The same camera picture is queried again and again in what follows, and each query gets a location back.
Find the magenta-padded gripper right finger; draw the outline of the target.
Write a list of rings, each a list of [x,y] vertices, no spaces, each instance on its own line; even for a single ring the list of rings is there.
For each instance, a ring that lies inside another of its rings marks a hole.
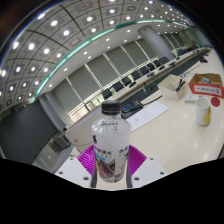
[[[146,157],[134,146],[129,146],[126,184],[128,188],[140,188],[166,176],[166,171],[152,157]]]

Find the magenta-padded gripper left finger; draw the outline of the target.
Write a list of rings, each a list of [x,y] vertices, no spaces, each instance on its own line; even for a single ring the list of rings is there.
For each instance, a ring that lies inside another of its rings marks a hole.
[[[55,175],[84,188],[95,188],[97,171],[93,146],[78,156],[70,155]]]

